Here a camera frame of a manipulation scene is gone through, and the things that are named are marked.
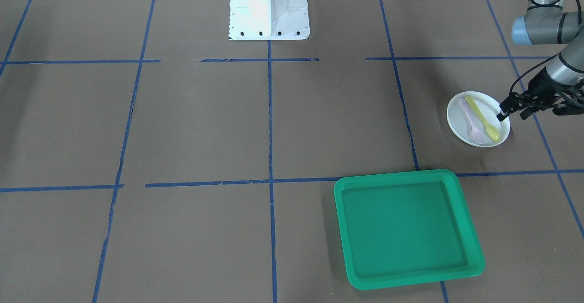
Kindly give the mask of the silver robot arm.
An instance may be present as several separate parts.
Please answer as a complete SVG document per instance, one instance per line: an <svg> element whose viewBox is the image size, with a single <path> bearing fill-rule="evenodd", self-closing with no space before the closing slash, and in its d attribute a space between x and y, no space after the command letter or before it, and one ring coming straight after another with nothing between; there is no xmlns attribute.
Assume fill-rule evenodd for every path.
<svg viewBox="0 0 584 303"><path fill-rule="evenodd" d="M522 119L539 111L557 116L583 113L584 30L580 0L528 0L523 16L514 20L511 36L518 45L563 44L564 48L538 64L539 72L523 93L510 89L499 105L498 120L515 112Z"/></svg>

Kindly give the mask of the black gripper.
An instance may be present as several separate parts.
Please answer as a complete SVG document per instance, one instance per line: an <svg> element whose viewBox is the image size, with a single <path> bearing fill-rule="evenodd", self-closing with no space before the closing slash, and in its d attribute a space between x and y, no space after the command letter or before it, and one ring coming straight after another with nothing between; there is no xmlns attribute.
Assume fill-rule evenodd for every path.
<svg viewBox="0 0 584 303"><path fill-rule="evenodd" d="M513 93L513 87L521 80L518 78L510 89L510 100L500 103L498 121L506 120L511 114L523 111L526 108L534 108L536 111L544 111L551 108L554 112L563 112L567 107L565 102L557 103L561 98L566 85L552 78L547 70L539 71L528 83L528 88L523 93Z"/></svg>

